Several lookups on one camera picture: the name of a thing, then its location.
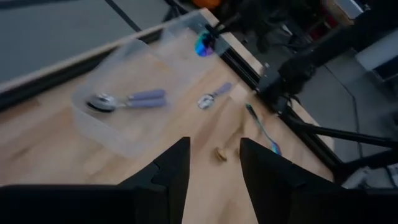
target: spoon with purple handle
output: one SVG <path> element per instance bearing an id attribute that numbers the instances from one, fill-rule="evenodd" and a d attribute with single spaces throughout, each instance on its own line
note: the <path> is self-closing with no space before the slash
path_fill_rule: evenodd
<path id="1" fill-rule="evenodd" d="M 210 108 L 211 106 L 213 106 L 213 104 L 215 102 L 215 98 L 217 96 L 220 96 L 223 93 L 230 91 L 231 88 L 232 88 L 232 83 L 226 82 L 226 83 L 224 83 L 224 85 L 222 85 L 220 88 L 218 88 L 213 93 L 203 95 L 198 100 L 198 107 L 202 110 Z"/>
<path id="2" fill-rule="evenodd" d="M 167 104 L 165 90 L 149 90 L 127 96 L 126 100 L 118 100 L 108 94 L 97 94 L 86 100 L 86 105 L 95 111 L 110 113 L 116 108 L 157 108 Z"/>

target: transparent container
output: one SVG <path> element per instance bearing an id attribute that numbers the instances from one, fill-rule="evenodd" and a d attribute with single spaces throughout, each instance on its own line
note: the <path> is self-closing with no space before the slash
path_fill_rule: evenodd
<path id="1" fill-rule="evenodd" d="M 217 53 L 228 48 L 222 45 L 222 49 L 216 48 L 216 54 L 206 58 L 196 54 L 194 44 L 206 23 L 200 13 L 194 12 L 166 27 L 162 38 L 151 47 L 132 40 L 113 52 L 72 96 L 79 132 L 124 157 L 136 157 L 157 144 L 167 131 L 165 125 L 178 99 L 220 60 Z M 86 105 L 95 94 L 125 98 L 153 89 L 166 91 L 167 106 L 100 113 Z"/>

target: floor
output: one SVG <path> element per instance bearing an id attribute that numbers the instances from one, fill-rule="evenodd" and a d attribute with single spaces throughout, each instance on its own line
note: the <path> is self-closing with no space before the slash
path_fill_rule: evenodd
<path id="1" fill-rule="evenodd" d="M 114 2 L 141 29 L 161 23 L 169 10 L 164 0 Z M 106 1 L 60 1 L 8 10 L 1 6 L 0 2 L 0 27 L 3 29 L 0 35 L 0 82 L 21 77 L 136 32 Z M 268 38 L 271 42 L 283 39 L 278 33 Z M 282 47 L 274 47 L 266 54 L 259 54 L 252 42 L 246 47 L 258 60 L 273 67 L 278 67 L 291 56 Z M 319 68 L 299 98 L 322 126 L 356 131 L 354 96 L 359 131 L 394 138 L 396 129 L 389 114 L 397 108 L 397 103 L 373 74 L 366 73 L 356 63 L 353 54 L 347 52 Z M 363 156 L 385 150 L 367 145 L 362 148 Z M 343 161 L 359 158 L 355 142 L 336 139 L 335 152 Z M 391 187 L 384 169 L 375 170 L 368 184 Z"/>

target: wooden tabletop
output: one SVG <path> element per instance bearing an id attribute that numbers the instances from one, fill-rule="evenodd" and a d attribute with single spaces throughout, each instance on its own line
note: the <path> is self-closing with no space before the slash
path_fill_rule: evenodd
<path id="1" fill-rule="evenodd" d="M 201 13 L 211 22 L 216 18 Z M 49 70 L 81 60 L 114 45 L 121 45 L 148 30 L 110 43 L 92 52 L 33 73 L 40 77 Z M 261 64 L 232 34 L 225 39 L 259 72 Z M 118 184 L 150 163 L 182 136 L 191 137 L 191 173 L 184 223 L 256 223 L 244 184 L 237 148 L 241 137 L 270 147 L 251 116 L 245 111 L 250 102 L 259 113 L 269 134 L 279 144 L 283 156 L 303 168 L 332 180 L 331 172 L 305 144 L 251 94 L 251 90 L 221 59 L 182 97 L 175 106 L 167 131 L 154 147 L 139 157 L 128 159 L 78 134 L 73 124 L 70 97 L 85 76 L 53 88 L 0 114 L 0 184 Z M 220 96 L 207 111 L 197 107 L 197 99 L 216 86 L 231 82 L 233 89 Z M 3 85 L 18 86 L 18 81 Z M 309 123 L 316 122 L 298 104 L 294 110 Z M 333 148 L 331 139 L 324 141 Z M 219 161 L 214 148 L 225 150 L 227 161 Z"/>

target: cable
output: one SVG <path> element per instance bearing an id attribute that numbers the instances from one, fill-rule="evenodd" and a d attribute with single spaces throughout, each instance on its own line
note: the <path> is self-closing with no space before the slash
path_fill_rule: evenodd
<path id="1" fill-rule="evenodd" d="M 273 47 L 287 47 L 288 49 L 293 50 L 293 51 L 296 52 L 298 49 L 304 49 L 306 46 L 300 46 L 300 45 L 294 45 L 294 44 L 288 44 L 288 43 L 286 43 L 286 44 L 284 44 L 284 43 L 274 43 L 274 44 L 269 44 L 268 46 L 265 46 L 265 48 L 266 48 L 265 52 L 262 51 L 262 50 L 258 50 L 257 52 L 253 52 L 252 54 L 253 54 L 253 56 L 256 57 L 256 56 L 258 56 L 260 54 L 267 53 L 267 51 L 270 50 Z"/>
<path id="2" fill-rule="evenodd" d="M 347 91 L 347 93 L 351 96 L 351 99 L 353 101 L 353 109 L 354 109 L 354 120 L 355 120 L 355 131 L 357 133 L 359 133 L 359 117 L 358 117 L 358 108 L 356 105 L 356 98 L 355 96 L 352 94 L 352 92 L 350 92 L 348 90 L 348 88 L 336 77 L 336 75 L 325 65 L 324 66 L 330 73 L 331 75 L 333 75 L 333 77 L 338 81 L 338 83 Z M 356 142 L 357 143 L 357 149 L 358 149 L 358 153 L 359 153 L 359 158 L 363 158 L 363 149 L 362 149 L 362 144 L 360 142 Z"/>
<path id="3" fill-rule="evenodd" d="M 181 14 L 186 14 L 189 10 L 177 0 L 164 0 L 169 6 L 176 7 Z"/>
<path id="4" fill-rule="evenodd" d="M 136 32 L 142 29 L 112 0 L 105 0 L 109 6 Z"/>
<path id="5" fill-rule="evenodd" d="M 393 186 L 395 189 L 398 189 L 398 185 L 396 184 L 396 182 L 395 182 L 394 179 L 392 178 L 391 170 L 388 169 L 388 167 L 383 167 L 383 168 L 387 171 L 388 179 L 390 180 L 392 186 Z"/>

